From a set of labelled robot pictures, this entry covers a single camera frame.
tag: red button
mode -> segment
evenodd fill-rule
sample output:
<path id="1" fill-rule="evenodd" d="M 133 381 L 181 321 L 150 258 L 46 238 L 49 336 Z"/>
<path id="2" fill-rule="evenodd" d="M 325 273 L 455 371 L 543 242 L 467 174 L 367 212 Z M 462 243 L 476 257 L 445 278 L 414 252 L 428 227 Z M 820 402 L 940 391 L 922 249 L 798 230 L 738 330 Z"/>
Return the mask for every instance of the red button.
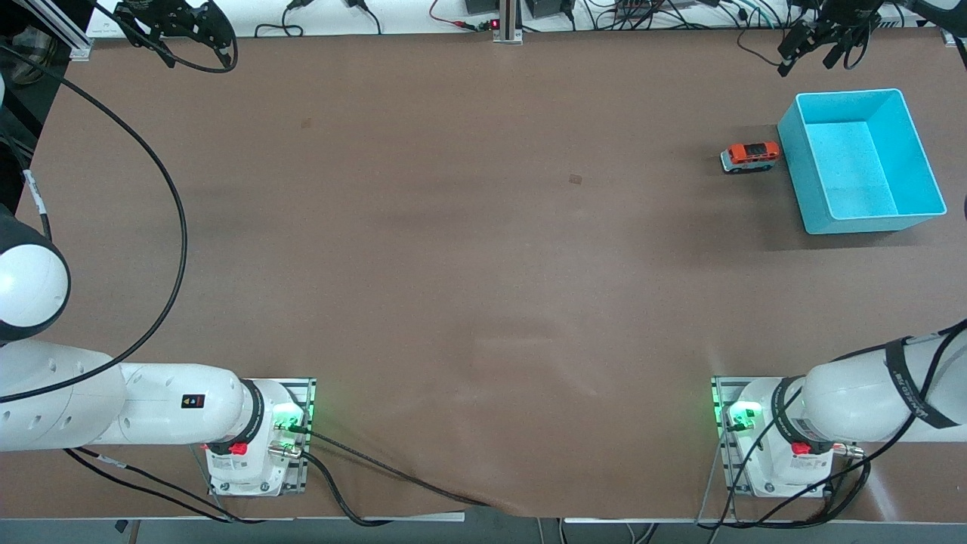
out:
<path id="1" fill-rule="evenodd" d="M 793 455 L 806 455 L 810 451 L 812 451 L 812 448 L 809 447 L 809 444 L 807 444 L 805 442 L 793 442 L 792 443 L 792 453 L 793 453 Z"/>

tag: white round joint cover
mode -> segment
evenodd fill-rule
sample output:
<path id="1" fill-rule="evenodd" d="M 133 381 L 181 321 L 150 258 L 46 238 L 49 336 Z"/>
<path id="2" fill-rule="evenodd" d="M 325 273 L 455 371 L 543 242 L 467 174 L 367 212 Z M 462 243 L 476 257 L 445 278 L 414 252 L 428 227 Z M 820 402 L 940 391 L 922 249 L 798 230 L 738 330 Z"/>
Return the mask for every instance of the white round joint cover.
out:
<path id="1" fill-rule="evenodd" d="M 49 249 L 24 244 L 0 254 L 0 321 L 39 325 L 64 306 L 67 290 L 67 268 Z"/>

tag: tabletop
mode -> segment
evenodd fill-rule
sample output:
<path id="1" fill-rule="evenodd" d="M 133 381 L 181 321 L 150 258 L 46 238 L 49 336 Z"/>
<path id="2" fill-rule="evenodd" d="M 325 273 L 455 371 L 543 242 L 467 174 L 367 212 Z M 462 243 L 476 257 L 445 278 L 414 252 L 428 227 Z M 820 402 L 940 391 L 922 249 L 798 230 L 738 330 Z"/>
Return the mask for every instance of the tabletop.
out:
<path id="1" fill-rule="evenodd" d="M 775 56 L 779 38 L 744 41 Z M 316 377 L 318 430 L 512 514 L 693 517 L 716 449 L 711 376 L 800 374 L 938 330 L 967 303 L 956 52 L 928 29 L 877 31 L 855 71 L 826 71 L 816 53 L 781 78 L 735 40 L 242 41 L 221 76 L 98 43 L 68 78 L 155 147 L 188 213 L 181 296 L 132 360 Z M 718 153 L 775 137 L 796 93 L 884 87 L 906 97 L 946 216 L 810 236 L 784 166 L 721 173 Z M 66 89 L 34 170 L 73 274 L 42 338 L 117 353 L 174 278 L 170 196 L 136 144 Z M 104 451 L 204 491 L 185 446 Z M 844 517 L 963 522 L 964 451 L 898 445 Z M 363 515 L 459 508 L 321 455 Z M 4 454 L 0 481 L 9 518 L 183 514 L 62 452 Z M 711 507 L 723 498 L 719 481 Z M 226 504 L 338 513 L 317 474 L 304 496 Z"/>

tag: orange toy car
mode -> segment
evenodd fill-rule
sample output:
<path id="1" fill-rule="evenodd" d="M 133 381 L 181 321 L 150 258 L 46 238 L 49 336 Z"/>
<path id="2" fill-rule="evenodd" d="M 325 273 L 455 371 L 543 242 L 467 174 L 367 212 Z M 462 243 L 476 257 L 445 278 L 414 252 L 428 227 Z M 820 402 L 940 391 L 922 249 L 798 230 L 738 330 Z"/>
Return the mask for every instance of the orange toy car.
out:
<path id="1" fill-rule="evenodd" d="M 779 144 L 774 141 L 760 143 L 734 143 L 722 151 L 722 169 L 726 173 L 763 172 L 772 169 L 779 158 Z"/>

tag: light blue container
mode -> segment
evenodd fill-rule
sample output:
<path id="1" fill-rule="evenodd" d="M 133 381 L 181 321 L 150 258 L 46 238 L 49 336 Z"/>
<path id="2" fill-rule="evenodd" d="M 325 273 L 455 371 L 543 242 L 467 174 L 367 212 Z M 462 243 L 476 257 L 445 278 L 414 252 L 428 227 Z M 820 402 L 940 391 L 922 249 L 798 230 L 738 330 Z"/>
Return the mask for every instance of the light blue container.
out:
<path id="1" fill-rule="evenodd" d="M 947 213 L 897 89 L 797 95 L 778 129 L 809 234 L 901 230 Z"/>

